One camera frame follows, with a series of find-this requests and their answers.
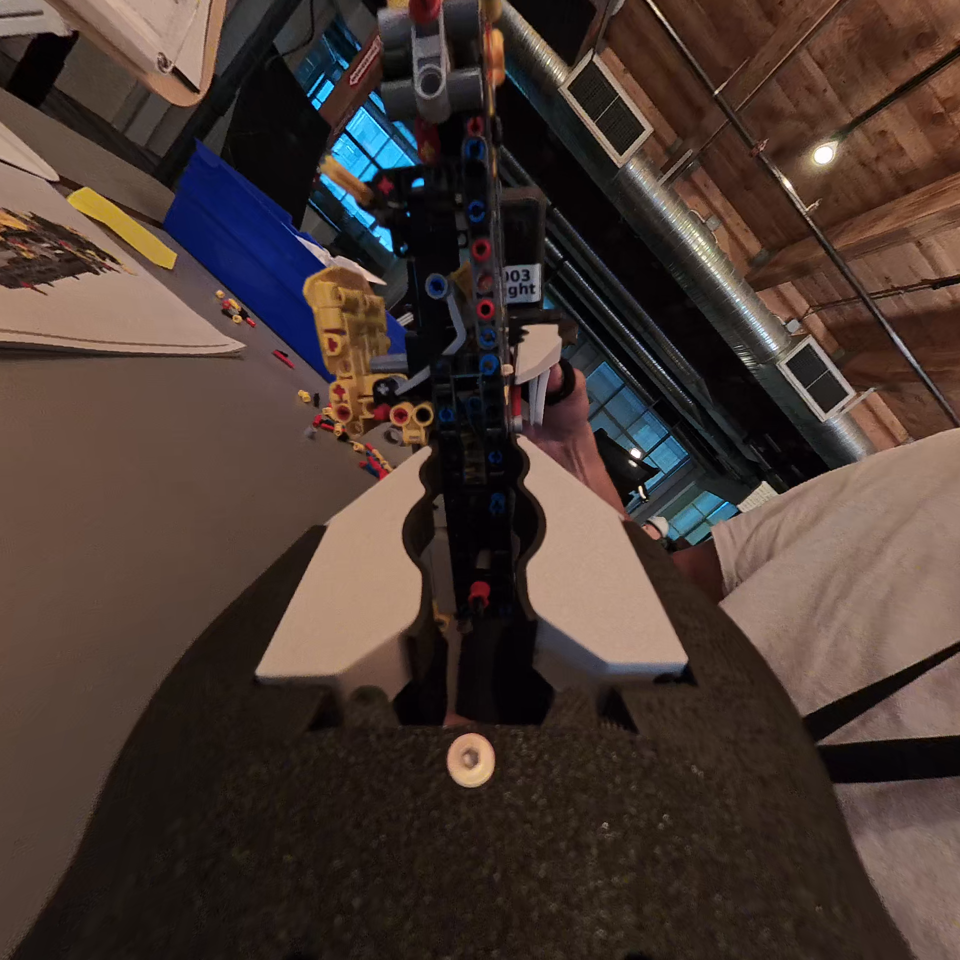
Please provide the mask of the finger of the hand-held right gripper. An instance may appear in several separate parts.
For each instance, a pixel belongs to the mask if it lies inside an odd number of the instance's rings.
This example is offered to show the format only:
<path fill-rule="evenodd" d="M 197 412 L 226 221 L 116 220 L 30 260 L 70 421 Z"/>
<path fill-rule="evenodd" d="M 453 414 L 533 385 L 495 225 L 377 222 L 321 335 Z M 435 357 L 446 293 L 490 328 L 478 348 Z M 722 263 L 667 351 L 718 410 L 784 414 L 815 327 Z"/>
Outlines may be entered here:
<path fill-rule="evenodd" d="M 514 379 L 535 379 L 560 362 L 563 342 L 558 326 L 522 326 L 513 363 Z"/>

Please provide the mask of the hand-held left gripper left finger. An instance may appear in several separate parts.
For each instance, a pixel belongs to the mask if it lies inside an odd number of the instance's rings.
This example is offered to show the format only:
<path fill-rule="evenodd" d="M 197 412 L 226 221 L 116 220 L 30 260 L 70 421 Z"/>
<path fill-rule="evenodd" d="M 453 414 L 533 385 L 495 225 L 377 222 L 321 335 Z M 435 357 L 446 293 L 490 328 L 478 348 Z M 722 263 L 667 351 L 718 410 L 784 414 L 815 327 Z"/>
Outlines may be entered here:
<path fill-rule="evenodd" d="M 259 683 L 406 687 L 445 674 L 434 468 L 423 447 L 330 518 L 255 669 Z"/>

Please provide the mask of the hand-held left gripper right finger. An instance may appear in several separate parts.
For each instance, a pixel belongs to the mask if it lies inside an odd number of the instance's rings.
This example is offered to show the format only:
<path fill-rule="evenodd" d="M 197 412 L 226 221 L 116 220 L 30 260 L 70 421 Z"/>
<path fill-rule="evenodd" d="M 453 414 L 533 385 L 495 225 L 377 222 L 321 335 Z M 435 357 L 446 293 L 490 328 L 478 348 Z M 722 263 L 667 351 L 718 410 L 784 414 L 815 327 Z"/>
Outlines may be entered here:
<path fill-rule="evenodd" d="M 689 657 L 620 513 L 525 437 L 537 538 L 521 563 L 534 670 L 556 693 L 676 680 Z"/>

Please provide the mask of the yellow black brick car model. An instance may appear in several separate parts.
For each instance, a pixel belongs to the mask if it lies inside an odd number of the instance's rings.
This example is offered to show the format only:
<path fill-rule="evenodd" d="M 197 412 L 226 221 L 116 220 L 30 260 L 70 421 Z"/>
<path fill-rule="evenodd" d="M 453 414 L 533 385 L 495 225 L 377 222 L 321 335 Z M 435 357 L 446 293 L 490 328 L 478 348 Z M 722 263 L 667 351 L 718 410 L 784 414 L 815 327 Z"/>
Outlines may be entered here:
<path fill-rule="evenodd" d="M 329 412 L 359 440 L 388 421 L 431 447 L 462 626 L 505 627 L 520 609 L 514 509 L 522 427 L 499 177 L 497 89 L 506 71 L 500 2 L 388 2 L 377 12 L 380 97 L 413 129 L 419 162 L 370 181 L 325 157 L 320 171 L 390 232 L 413 323 L 390 354 L 386 307 L 357 270 L 303 284 L 333 376 Z"/>

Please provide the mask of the red yellow blue brick pieces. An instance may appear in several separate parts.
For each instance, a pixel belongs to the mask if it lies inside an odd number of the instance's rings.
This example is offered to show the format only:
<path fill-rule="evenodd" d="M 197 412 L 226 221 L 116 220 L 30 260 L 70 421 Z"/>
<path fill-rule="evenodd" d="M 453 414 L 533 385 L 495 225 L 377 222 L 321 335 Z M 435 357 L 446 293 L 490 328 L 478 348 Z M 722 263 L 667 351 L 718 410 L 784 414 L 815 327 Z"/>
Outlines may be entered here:
<path fill-rule="evenodd" d="M 334 420 L 328 411 L 323 411 L 313 417 L 308 433 L 313 436 L 318 431 L 329 433 L 339 443 L 349 445 L 353 452 L 359 456 L 359 467 L 366 474 L 381 480 L 393 472 L 394 468 L 377 448 L 362 439 L 352 438 L 348 434 L 346 426 Z"/>

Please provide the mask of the instruction booklet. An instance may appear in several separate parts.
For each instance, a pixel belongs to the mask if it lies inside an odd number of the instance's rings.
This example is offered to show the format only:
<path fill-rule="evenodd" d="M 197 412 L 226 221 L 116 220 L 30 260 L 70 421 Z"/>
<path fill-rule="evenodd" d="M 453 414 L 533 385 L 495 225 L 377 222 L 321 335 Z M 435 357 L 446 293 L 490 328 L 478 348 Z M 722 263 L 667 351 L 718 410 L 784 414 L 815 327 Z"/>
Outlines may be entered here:
<path fill-rule="evenodd" d="M 244 350 L 52 184 L 8 164 L 1 221 L 3 346 L 197 356 Z"/>

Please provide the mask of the crumpled white paper bags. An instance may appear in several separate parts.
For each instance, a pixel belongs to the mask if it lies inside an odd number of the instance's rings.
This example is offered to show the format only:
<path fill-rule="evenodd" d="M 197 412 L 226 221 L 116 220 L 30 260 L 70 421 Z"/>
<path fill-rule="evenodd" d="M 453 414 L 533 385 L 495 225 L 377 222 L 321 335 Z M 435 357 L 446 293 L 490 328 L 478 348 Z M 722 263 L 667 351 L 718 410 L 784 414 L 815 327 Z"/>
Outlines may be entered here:
<path fill-rule="evenodd" d="M 307 236 L 306 234 L 298 233 L 296 235 L 297 241 L 308 250 L 314 258 L 316 258 L 322 265 L 324 269 L 326 268 L 340 268 L 351 272 L 352 274 L 362 278 L 365 282 L 370 284 L 375 284 L 379 286 L 386 286 L 387 282 L 383 278 L 377 276 L 375 273 L 367 270 L 354 260 L 350 258 L 343 257 L 342 255 L 334 255 L 328 249 L 323 246 L 320 246 L 314 242 L 313 238 Z"/>

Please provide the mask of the blue storage bin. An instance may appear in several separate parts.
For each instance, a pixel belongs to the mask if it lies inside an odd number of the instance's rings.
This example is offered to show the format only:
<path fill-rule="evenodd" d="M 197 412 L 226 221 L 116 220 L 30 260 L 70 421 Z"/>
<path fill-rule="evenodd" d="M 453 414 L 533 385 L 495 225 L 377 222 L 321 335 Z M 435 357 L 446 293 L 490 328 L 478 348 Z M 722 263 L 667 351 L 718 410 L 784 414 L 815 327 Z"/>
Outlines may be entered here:
<path fill-rule="evenodd" d="M 201 141 L 163 228 L 301 360 L 330 382 L 306 280 L 326 267 L 291 215 Z"/>

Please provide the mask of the wooden display board stand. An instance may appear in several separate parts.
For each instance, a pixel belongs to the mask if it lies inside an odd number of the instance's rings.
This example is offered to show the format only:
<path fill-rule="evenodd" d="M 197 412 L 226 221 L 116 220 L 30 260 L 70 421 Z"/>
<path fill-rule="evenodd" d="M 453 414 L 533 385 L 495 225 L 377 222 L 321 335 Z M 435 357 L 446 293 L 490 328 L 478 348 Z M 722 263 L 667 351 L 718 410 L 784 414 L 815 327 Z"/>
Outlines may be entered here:
<path fill-rule="evenodd" d="M 226 15 L 227 3 L 225 1 L 209 1 L 209 19 L 203 49 L 201 74 L 198 83 L 190 82 L 180 73 L 172 72 L 163 74 L 157 71 L 144 71 L 139 69 L 130 63 L 122 54 L 89 32 L 86 24 L 81 24 L 78 27 L 70 18 L 66 18 L 64 2 L 65 1 L 51 1 L 49 2 L 49 6 L 57 12 L 68 26 L 77 30 L 84 39 L 93 43 L 115 64 L 122 66 L 127 73 L 136 78 L 146 89 L 160 96 L 169 102 L 169 104 L 182 108 L 193 107 L 208 93 L 213 80 L 214 67 Z"/>

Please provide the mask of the yellow sticky note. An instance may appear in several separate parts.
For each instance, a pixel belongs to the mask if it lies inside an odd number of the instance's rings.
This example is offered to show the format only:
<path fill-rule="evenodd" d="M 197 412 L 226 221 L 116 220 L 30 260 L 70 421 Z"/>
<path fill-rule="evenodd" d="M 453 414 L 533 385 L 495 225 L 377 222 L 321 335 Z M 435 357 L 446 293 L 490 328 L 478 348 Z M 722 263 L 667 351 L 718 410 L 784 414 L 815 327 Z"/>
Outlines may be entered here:
<path fill-rule="evenodd" d="M 167 271 L 174 270 L 177 263 L 177 254 L 174 250 L 113 201 L 101 196 L 90 187 L 74 190 L 66 200 L 71 207 L 88 219 L 107 227 L 154 266 Z"/>

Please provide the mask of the silver ventilation duct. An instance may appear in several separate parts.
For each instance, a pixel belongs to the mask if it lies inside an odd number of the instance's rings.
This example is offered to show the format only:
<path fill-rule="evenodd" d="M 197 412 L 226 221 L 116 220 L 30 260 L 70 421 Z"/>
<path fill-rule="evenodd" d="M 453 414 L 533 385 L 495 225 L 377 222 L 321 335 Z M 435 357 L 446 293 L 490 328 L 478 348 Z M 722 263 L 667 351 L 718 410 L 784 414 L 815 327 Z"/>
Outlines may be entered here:
<path fill-rule="evenodd" d="M 810 410 L 778 368 L 791 349 L 783 325 L 713 235 L 696 224 L 688 205 L 659 184 L 645 156 L 636 150 L 622 166 L 608 156 L 562 95 L 570 75 L 563 59 L 510 2 L 503 2 L 498 26 L 510 78 L 826 466 L 836 469 L 875 453 L 849 414 L 822 421 Z"/>

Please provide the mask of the wooden post red label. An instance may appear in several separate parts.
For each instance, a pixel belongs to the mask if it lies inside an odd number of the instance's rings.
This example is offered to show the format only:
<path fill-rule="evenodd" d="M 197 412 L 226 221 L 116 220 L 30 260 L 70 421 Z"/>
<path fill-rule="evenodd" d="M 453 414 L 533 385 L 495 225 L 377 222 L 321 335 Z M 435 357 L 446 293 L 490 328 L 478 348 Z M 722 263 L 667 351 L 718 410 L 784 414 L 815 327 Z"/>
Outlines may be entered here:
<path fill-rule="evenodd" d="M 318 110 L 322 120 L 329 126 L 324 150 L 332 149 L 354 114 L 378 88 L 382 76 L 382 49 L 379 30 L 375 29 L 324 99 Z"/>

